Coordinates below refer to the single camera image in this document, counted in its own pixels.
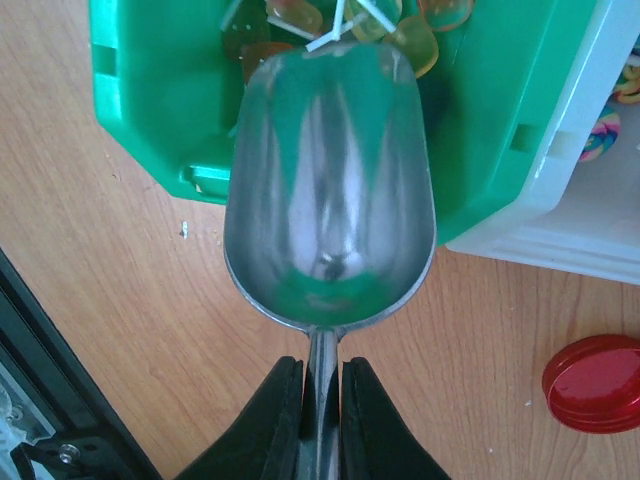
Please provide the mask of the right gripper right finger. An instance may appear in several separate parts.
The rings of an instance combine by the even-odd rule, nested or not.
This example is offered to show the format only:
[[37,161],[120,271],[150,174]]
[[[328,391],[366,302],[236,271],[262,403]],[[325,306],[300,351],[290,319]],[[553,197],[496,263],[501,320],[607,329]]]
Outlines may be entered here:
[[413,436],[365,358],[343,364],[341,401],[342,479],[449,477]]

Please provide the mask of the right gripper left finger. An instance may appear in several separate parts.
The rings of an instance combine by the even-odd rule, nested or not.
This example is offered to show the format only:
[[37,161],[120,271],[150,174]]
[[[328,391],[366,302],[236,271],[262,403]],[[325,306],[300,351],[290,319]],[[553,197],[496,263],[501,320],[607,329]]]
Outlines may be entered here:
[[292,479],[301,419],[303,362],[281,357],[231,426],[178,477]]

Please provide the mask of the metal scoop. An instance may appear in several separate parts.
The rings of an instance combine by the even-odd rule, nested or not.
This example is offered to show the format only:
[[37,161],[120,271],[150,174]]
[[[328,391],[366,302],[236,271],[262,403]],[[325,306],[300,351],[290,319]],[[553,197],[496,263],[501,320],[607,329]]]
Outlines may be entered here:
[[340,477],[340,341],[428,274],[436,219],[419,90],[389,44],[289,50],[251,76],[226,204],[230,275],[310,351],[295,475]]

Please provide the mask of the white candy bin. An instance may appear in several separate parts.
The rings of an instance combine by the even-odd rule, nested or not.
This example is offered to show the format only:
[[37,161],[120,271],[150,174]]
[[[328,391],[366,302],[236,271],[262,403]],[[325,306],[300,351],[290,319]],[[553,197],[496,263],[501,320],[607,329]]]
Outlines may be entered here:
[[638,35],[638,2],[596,2],[519,195],[449,249],[639,282],[639,107],[613,95]]

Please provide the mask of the green candy bin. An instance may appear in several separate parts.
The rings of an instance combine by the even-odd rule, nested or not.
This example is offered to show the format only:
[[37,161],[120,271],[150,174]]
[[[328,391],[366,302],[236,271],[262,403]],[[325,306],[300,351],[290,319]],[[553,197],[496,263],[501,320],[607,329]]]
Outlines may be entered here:
[[[93,1],[99,123],[170,194],[227,199],[240,65],[224,52],[224,1]],[[547,152],[573,91],[594,1],[479,1],[419,82],[441,243],[505,207],[550,210]]]

